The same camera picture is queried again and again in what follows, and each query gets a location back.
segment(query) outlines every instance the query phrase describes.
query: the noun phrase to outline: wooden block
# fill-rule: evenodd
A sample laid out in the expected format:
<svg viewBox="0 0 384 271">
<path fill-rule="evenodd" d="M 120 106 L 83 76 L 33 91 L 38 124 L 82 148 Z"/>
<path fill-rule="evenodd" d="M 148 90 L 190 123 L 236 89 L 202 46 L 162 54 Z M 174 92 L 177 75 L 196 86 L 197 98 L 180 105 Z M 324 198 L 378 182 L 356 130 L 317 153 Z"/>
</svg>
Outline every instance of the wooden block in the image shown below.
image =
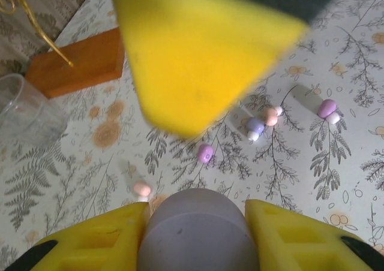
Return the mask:
<svg viewBox="0 0 384 271">
<path fill-rule="evenodd" d="M 121 77 L 125 52 L 119 28 L 60 49 L 74 67 L 57 53 L 48 52 L 32 60 L 25 76 L 48 98 Z"/>
</svg>

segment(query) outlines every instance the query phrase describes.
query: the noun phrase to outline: glass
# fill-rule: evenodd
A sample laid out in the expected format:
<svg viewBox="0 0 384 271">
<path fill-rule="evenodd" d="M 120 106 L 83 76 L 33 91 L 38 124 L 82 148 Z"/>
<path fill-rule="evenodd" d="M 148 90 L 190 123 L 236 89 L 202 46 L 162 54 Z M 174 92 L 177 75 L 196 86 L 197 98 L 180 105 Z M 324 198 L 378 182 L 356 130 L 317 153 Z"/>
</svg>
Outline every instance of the glass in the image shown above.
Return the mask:
<svg viewBox="0 0 384 271">
<path fill-rule="evenodd" d="M 0 136 L 48 147 L 67 129 L 64 112 L 20 74 L 0 77 Z"/>
</svg>

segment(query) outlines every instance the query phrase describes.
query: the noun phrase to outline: table surface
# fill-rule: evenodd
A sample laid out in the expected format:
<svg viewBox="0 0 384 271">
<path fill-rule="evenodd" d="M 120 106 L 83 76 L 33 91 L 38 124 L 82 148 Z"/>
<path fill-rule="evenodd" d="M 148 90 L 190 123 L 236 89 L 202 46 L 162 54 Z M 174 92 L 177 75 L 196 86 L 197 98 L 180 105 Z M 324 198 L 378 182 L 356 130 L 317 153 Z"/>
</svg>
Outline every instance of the table surface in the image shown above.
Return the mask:
<svg viewBox="0 0 384 271">
<path fill-rule="evenodd" d="M 334 0 L 267 80 L 190 140 L 145 122 L 127 61 L 119 80 L 58 98 L 70 121 L 54 147 L 0 143 L 0 270 L 47 234 L 134 202 L 140 178 L 153 207 L 209 188 L 241 210 L 258 198 L 302 212 L 384 254 L 383 2 Z M 57 43 L 116 26 L 111 0 L 86 0 Z M 338 103 L 336 125 L 316 116 L 327 98 Z M 284 115 L 250 143 L 244 121 L 268 104 Z M 195 156 L 201 141 L 215 150 L 206 165 Z"/>
</svg>

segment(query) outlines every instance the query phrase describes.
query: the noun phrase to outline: purple bead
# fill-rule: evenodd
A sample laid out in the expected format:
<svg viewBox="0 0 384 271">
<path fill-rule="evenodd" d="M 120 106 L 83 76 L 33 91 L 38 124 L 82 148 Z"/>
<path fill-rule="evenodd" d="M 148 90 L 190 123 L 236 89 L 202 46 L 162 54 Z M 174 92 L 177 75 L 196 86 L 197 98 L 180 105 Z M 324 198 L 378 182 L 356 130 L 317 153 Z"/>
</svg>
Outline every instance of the purple bead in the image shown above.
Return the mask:
<svg viewBox="0 0 384 271">
<path fill-rule="evenodd" d="M 336 101 L 331 99 L 326 99 L 322 102 L 322 104 L 319 107 L 319 110 L 317 111 L 317 115 L 320 118 L 327 118 L 331 113 L 335 112 L 337 108 Z"/>
<path fill-rule="evenodd" d="M 247 121 L 247 129 L 260 135 L 264 131 L 264 122 L 255 117 L 251 117 Z"/>
<path fill-rule="evenodd" d="M 209 144 L 201 144 L 197 152 L 197 159 L 201 163 L 208 163 L 214 154 L 214 148 Z"/>
</svg>

